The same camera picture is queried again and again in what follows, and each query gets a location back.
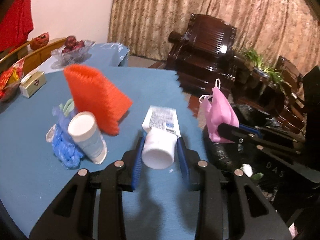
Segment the white tube with cap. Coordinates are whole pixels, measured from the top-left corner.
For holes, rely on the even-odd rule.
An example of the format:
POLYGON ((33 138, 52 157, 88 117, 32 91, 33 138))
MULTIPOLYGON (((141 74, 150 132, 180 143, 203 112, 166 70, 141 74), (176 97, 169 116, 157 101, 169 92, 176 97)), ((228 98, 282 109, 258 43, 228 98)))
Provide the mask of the white tube with cap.
POLYGON ((142 128, 146 132, 142 161, 156 170, 169 168, 175 160, 175 147, 181 136, 176 110, 150 106, 142 128))

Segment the green rubber glove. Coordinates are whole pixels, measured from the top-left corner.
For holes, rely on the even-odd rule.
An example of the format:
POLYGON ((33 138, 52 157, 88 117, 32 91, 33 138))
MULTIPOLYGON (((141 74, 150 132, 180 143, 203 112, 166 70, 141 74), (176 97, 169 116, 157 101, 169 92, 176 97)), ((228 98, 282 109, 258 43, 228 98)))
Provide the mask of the green rubber glove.
POLYGON ((65 116, 69 116, 69 114, 75 109, 73 98, 70 98, 64 105, 61 103, 59 108, 65 116))

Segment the orange foam net sleeve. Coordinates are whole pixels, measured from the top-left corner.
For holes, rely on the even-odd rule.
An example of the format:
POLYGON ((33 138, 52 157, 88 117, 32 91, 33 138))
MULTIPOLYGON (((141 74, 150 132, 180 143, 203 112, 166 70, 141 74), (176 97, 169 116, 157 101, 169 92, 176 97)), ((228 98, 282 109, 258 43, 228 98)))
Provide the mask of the orange foam net sleeve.
POLYGON ((104 133, 119 134, 119 122, 132 106, 132 100, 97 68, 71 64, 63 70, 75 106, 91 112, 104 133))

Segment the black trash bag bin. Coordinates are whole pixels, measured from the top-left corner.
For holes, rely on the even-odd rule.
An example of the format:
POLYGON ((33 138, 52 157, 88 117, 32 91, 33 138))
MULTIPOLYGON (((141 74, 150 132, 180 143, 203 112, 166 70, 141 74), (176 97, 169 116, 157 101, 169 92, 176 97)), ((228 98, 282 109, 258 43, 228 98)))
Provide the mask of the black trash bag bin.
MULTIPOLYGON (((240 124, 255 127, 273 127, 284 131, 276 118, 263 111, 253 109, 247 105, 232 104, 240 124)), ((203 138, 206 146, 207 156, 211 163, 224 171, 235 171, 242 169, 253 181, 255 186, 263 193, 271 203, 277 194, 277 185, 270 178, 263 174, 263 160, 257 157, 256 146, 252 143, 232 142, 213 143, 211 142, 207 127, 203 130, 203 138)))

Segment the dark wooden side table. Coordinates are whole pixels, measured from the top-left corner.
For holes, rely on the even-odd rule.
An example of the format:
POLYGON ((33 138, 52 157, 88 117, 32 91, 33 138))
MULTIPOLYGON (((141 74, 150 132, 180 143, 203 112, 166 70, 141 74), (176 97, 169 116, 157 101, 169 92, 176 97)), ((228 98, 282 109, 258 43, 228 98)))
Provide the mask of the dark wooden side table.
POLYGON ((233 101, 260 111, 278 115, 284 109, 285 95, 269 75, 254 68, 239 69, 232 88, 233 101))

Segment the green potted plant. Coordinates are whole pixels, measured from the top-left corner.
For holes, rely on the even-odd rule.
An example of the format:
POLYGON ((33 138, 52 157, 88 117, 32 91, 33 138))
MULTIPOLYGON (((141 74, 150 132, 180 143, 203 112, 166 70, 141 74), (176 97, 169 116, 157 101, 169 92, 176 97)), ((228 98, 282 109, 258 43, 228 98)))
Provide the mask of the green potted plant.
POLYGON ((279 69, 272 67, 270 64, 264 61, 264 58, 261 54, 254 48, 242 48, 241 53, 246 59, 248 59, 255 69, 266 74, 273 84, 281 84, 284 82, 283 76, 279 69))

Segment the blue table cloth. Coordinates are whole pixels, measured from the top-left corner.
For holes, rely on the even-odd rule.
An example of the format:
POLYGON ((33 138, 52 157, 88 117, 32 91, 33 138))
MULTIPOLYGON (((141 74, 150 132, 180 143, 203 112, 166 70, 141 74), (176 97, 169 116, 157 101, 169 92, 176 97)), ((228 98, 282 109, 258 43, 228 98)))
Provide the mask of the blue table cloth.
MULTIPOLYGON (((71 97, 63 72, 49 63, 41 68, 46 84, 31 98, 19 96, 1 114, 1 201, 25 235, 78 169, 100 170, 133 147, 152 105, 176 109, 185 142, 204 155, 201 131, 175 72, 128 67, 116 48, 104 44, 89 53, 85 64, 98 68, 132 100, 119 134, 105 136, 102 164, 92 163, 75 145, 67 146, 66 133, 46 141, 60 117, 59 105, 71 97)), ((198 204, 199 195, 186 190, 177 164, 162 171, 144 168, 138 190, 124 196, 129 239, 193 239, 198 204)))

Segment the blue crumpled glove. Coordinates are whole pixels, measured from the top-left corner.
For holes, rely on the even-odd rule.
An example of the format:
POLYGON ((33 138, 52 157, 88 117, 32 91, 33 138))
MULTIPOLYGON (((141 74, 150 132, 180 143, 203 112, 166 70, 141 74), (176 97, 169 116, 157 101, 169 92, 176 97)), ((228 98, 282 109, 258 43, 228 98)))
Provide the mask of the blue crumpled glove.
POLYGON ((67 132, 68 125, 77 112, 75 108, 69 116, 65 116, 59 106, 54 107, 52 115, 57 117, 57 122, 46 134, 46 142, 51 144, 54 156, 65 168, 71 170, 78 168, 85 157, 67 132))

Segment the white paper cup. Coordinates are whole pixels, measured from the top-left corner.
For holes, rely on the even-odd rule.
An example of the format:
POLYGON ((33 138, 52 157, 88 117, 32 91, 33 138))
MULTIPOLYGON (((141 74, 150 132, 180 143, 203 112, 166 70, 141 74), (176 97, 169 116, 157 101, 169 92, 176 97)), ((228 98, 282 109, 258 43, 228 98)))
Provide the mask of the white paper cup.
POLYGON ((107 156, 107 145, 91 112, 80 112, 70 121, 68 134, 94 163, 100 165, 107 156))

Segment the beige patterned curtain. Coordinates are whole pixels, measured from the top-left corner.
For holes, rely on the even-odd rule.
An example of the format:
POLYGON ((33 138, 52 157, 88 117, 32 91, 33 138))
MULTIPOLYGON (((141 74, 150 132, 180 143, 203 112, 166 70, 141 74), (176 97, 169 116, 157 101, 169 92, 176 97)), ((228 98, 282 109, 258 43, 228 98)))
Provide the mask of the beige patterned curtain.
POLYGON ((302 74, 319 64, 319 19, 306 0, 113 0, 108 40, 165 60, 169 34, 184 33, 193 13, 236 27, 234 47, 253 48, 269 64, 284 56, 302 74))

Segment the red snack bag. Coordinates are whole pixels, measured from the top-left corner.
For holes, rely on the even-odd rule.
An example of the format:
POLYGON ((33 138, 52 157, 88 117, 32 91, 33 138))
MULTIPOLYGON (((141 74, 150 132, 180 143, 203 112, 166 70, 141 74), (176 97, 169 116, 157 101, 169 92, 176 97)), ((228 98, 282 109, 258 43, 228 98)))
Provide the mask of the red snack bag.
POLYGON ((23 79, 24 60, 21 59, 1 74, 1 102, 11 100, 23 79))

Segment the glass fruit bowl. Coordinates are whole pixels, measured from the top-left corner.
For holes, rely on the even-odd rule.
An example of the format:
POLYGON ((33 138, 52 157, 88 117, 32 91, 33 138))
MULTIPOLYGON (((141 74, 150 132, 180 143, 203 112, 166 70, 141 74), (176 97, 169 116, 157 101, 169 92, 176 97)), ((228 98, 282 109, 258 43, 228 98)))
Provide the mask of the glass fruit bowl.
POLYGON ((69 64, 83 63, 85 60, 89 59, 92 55, 89 50, 95 44, 94 41, 84 40, 84 46, 76 48, 75 50, 70 50, 69 52, 64 51, 65 45, 58 49, 51 51, 51 56, 56 59, 56 61, 51 65, 52 69, 61 69, 69 64))

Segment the red apples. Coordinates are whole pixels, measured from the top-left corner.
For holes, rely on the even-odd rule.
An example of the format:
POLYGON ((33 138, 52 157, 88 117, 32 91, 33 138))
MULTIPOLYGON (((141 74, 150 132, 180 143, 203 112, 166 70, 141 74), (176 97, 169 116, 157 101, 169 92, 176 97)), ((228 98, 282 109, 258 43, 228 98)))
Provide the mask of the red apples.
POLYGON ((68 36, 66 38, 64 46, 65 47, 62 50, 62 53, 68 53, 70 51, 77 50, 84 47, 85 44, 83 40, 77 41, 75 36, 68 36))

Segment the red cloth cover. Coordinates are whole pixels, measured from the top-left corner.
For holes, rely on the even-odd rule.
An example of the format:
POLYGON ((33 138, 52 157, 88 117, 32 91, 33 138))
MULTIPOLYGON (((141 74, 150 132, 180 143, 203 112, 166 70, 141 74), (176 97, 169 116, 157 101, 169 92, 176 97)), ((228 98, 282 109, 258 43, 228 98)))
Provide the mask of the red cloth cover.
POLYGON ((31 0, 14 0, 1 21, 1 51, 24 44, 33 29, 31 0))

